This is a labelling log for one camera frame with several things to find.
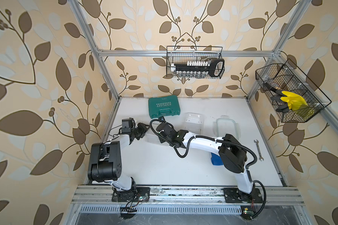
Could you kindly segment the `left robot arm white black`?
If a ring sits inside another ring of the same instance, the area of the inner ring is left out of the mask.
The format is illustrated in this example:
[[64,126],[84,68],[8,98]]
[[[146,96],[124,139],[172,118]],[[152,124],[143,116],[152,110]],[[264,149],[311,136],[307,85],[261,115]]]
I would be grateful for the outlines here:
[[116,194],[135,196],[138,191],[133,178],[123,174],[121,150],[137,139],[142,139],[149,126],[136,124],[132,118],[122,120],[118,133],[110,140],[91,147],[87,176],[89,181],[111,185]]

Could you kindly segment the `blue cleaning cloth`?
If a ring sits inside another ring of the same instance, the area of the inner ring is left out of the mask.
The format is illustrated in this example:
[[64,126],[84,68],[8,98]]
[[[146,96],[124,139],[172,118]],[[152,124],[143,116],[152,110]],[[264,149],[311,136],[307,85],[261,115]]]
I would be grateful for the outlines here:
[[211,163],[214,166],[222,166],[223,161],[221,160],[221,157],[217,154],[211,153]]

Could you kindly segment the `clear lunch box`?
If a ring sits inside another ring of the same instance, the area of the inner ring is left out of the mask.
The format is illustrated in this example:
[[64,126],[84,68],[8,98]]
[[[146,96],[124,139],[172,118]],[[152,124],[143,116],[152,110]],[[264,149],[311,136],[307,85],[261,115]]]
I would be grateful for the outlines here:
[[185,115],[185,130],[197,135],[202,135],[205,116],[198,113],[187,113]]
[[147,143],[162,144],[160,138],[157,135],[155,135],[153,132],[147,132],[144,136],[144,139]]

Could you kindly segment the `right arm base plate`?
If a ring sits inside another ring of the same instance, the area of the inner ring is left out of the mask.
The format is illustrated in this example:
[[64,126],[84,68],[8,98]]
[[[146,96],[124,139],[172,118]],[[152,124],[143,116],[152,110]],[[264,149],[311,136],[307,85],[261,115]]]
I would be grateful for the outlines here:
[[239,191],[238,188],[224,188],[226,203],[263,203],[263,198],[258,188],[253,188],[250,194]]

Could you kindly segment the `clear lunch box lid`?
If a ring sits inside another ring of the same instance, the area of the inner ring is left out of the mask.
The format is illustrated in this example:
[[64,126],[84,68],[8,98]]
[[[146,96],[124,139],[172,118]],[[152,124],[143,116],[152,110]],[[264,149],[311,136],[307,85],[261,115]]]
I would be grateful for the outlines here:
[[233,135],[237,140],[240,139],[239,124],[229,117],[221,117],[214,122],[214,134],[217,137],[224,137],[226,134]]

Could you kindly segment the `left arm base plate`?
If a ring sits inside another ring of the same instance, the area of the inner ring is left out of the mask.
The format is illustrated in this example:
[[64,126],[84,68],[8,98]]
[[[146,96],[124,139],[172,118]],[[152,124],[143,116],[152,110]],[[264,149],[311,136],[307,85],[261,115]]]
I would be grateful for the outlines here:
[[119,191],[113,188],[112,202],[146,202],[150,198],[149,187],[134,187],[131,190]]

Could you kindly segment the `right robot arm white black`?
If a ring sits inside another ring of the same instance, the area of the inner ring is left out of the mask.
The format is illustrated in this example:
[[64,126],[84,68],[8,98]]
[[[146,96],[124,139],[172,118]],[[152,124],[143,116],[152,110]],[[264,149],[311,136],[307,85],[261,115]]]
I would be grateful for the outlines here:
[[185,158],[191,148],[218,155],[224,167],[235,174],[238,190],[245,194],[252,193],[254,181],[249,168],[258,161],[258,157],[248,147],[240,144],[233,135],[207,137],[187,130],[176,131],[168,122],[155,121],[159,122],[159,125],[154,128],[150,124],[150,129],[161,142],[168,143],[180,158]]

